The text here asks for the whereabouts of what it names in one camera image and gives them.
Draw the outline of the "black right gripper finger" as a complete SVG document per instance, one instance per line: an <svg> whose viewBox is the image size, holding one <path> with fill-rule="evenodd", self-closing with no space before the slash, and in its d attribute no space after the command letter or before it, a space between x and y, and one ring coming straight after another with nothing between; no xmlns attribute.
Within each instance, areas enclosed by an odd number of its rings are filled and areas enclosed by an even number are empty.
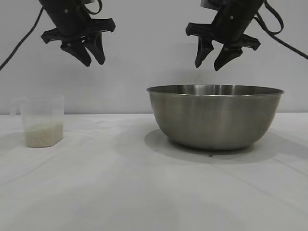
<svg viewBox="0 0 308 231"><path fill-rule="evenodd" d="M212 40L198 37L198 50L195 58L195 67L199 68L205 58L213 51Z"/></svg>
<svg viewBox="0 0 308 231"><path fill-rule="evenodd" d="M241 47L223 47L214 62L214 69L220 70L225 64L242 55Z"/></svg>

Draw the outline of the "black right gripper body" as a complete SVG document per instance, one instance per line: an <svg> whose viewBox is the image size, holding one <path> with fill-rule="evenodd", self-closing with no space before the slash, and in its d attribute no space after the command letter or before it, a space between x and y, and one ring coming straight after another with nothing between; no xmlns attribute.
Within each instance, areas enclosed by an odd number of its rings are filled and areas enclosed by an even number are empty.
<svg viewBox="0 0 308 231"><path fill-rule="evenodd" d="M258 39L244 34L263 5L262 0L202 0L201 7L216 10L210 24L188 23L186 34L217 41L226 47L247 47L257 50Z"/></svg>

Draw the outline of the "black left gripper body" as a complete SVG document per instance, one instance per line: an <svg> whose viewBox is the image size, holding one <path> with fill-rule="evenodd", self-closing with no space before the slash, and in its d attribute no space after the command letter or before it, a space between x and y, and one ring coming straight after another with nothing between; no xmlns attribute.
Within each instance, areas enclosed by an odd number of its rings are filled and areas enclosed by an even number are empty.
<svg viewBox="0 0 308 231"><path fill-rule="evenodd" d="M115 30L112 18L91 18L80 0L41 0L40 4L56 26L41 35L45 43L75 41Z"/></svg>

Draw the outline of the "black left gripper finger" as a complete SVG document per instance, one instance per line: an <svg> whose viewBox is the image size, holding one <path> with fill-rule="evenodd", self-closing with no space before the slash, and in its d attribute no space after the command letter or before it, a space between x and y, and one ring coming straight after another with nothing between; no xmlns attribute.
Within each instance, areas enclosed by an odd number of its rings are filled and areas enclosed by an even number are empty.
<svg viewBox="0 0 308 231"><path fill-rule="evenodd" d="M105 55L102 44L102 34L96 33L89 35L84 40L84 46L92 53L96 61L103 65L105 62Z"/></svg>
<svg viewBox="0 0 308 231"><path fill-rule="evenodd" d="M89 56L85 46L81 40L77 41L63 41L60 48L68 54L74 56L86 67L91 64L91 57Z"/></svg>

